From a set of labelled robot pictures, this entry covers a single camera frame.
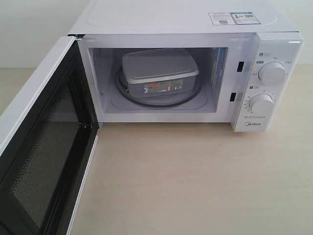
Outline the white plastic lidded container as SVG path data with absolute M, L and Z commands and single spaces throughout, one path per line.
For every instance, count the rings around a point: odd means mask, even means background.
M 125 54 L 122 70 L 129 94 L 135 98 L 193 89 L 198 66 L 184 48 L 158 48 Z

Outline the white microwave oven body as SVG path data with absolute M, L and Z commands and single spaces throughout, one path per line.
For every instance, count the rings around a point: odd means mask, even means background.
M 213 25 L 208 13 L 252 12 L 261 24 Z M 229 123 L 236 132 L 268 130 L 304 39 L 265 0 L 93 0 L 69 31 L 79 38 L 89 90 L 100 124 L 114 122 Z M 168 109 L 131 103 L 115 88 L 122 57 L 137 51 L 184 48 L 195 60 L 201 92 Z M 285 80 L 264 85 L 262 66 L 278 62 Z M 273 109 L 254 114 L 249 101 L 268 94 Z

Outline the glass turntable plate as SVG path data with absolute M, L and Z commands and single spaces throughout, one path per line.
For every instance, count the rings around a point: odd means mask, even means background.
M 130 95 L 126 85 L 126 78 L 122 68 L 115 73 L 114 85 L 116 90 L 128 101 L 149 109 L 168 109 L 183 105 L 194 99 L 202 90 L 202 80 L 196 78 L 195 86 L 191 91 L 177 94 L 166 94 L 145 98 L 135 98 Z

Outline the white lower control knob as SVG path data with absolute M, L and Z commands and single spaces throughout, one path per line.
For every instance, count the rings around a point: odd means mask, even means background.
M 266 114 L 272 111 L 273 101 L 268 94 L 259 94 L 249 101 L 249 107 L 254 114 Z

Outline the white control knob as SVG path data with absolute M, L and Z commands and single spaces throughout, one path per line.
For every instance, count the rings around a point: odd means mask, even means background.
M 278 62 L 270 62 L 261 67 L 258 72 L 259 80 L 267 86 L 275 86 L 282 83 L 286 78 L 286 70 Z
M 249 101 L 249 107 L 254 114 L 266 114 L 272 111 L 273 101 L 268 94 L 259 94 Z

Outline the white upper control knob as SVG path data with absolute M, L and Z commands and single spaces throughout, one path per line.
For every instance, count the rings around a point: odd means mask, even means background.
M 259 80 L 267 86 L 275 86 L 282 83 L 286 78 L 286 70 L 278 62 L 270 62 L 261 67 L 258 72 Z

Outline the blue white warning sticker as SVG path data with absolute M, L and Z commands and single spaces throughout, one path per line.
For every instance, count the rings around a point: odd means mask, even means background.
M 253 25 L 261 24 L 252 12 L 208 13 L 213 25 Z

